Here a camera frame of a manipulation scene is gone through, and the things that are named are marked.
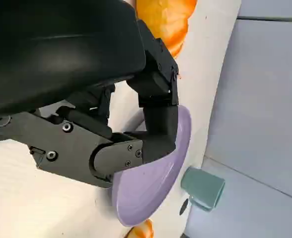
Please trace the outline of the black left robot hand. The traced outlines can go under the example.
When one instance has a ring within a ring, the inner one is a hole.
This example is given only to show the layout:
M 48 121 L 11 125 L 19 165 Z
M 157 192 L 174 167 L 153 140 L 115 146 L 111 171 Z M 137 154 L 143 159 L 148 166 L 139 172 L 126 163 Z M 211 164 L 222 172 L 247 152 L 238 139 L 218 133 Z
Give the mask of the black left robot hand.
M 0 140 L 27 145 L 43 171 L 109 188 L 114 173 L 173 152 L 178 73 L 123 0 L 0 0 Z M 108 126 L 121 81 L 145 131 Z

